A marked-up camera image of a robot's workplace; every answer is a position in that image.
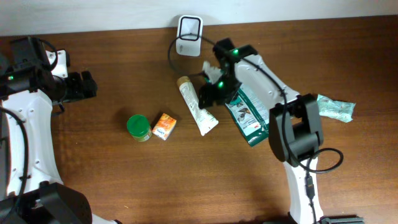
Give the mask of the white tube with cork cap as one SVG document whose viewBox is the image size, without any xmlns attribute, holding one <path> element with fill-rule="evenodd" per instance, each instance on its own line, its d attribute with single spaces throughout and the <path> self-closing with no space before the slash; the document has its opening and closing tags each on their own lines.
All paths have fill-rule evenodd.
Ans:
<svg viewBox="0 0 398 224">
<path fill-rule="evenodd" d="M 218 120 L 206 109 L 199 108 L 196 91 L 187 76 L 180 77 L 177 80 L 177 86 L 199 128 L 200 134 L 206 135 L 218 124 Z"/>
</svg>

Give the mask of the green wipes packet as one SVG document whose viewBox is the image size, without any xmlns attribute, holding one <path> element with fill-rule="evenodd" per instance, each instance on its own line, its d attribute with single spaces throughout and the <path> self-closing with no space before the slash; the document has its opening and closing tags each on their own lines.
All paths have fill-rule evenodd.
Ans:
<svg viewBox="0 0 398 224">
<path fill-rule="evenodd" d="M 249 87 L 242 84 L 226 107 L 251 147 L 269 137 L 269 110 Z"/>
</svg>

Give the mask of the orange tissue packet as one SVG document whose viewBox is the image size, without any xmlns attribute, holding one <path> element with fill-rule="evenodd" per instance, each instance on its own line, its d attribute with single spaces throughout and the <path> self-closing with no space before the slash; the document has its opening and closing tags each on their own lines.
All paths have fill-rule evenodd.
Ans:
<svg viewBox="0 0 398 224">
<path fill-rule="evenodd" d="M 158 138 L 166 141 L 174 130 L 176 124 L 176 119 L 172 118 L 166 113 L 163 113 L 158 122 L 155 124 L 154 128 L 152 129 L 152 133 L 155 134 Z"/>
</svg>

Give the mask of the green capped bottle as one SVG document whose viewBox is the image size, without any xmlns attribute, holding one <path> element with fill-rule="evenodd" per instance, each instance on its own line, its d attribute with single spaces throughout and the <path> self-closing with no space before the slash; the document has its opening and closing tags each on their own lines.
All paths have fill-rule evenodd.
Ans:
<svg viewBox="0 0 398 224">
<path fill-rule="evenodd" d="M 128 119 L 127 130 L 138 142 L 147 141 L 152 136 L 150 123 L 148 119 L 141 114 L 135 114 Z"/>
</svg>

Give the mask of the teal wipes packet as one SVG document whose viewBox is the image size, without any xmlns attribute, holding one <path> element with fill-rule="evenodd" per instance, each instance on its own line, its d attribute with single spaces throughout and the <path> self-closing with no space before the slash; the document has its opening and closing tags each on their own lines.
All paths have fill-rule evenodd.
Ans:
<svg viewBox="0 0 398 224">
<path fill-rule="evenodd" d="M 335 101 L 323 95 L 317 96 L 317 103 L 320 116 L 337 119 L 344 123 L 353 120 L 355 103 Z"/>
</svg>

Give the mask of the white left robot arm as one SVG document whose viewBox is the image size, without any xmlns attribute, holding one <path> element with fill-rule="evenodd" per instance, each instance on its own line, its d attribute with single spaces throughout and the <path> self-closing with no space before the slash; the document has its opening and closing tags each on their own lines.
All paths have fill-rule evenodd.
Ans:
<svg viewBox="0 0 398 224">
<path fill-rule="evenodd" d="M 106 223 L 87 198 L 64 186 L 51 134 L 53 105 L 90 98 L 96 83 L 89 72 L 9 72 L 1 79 L 9 168 L 1 223 Z"/>
</svg>

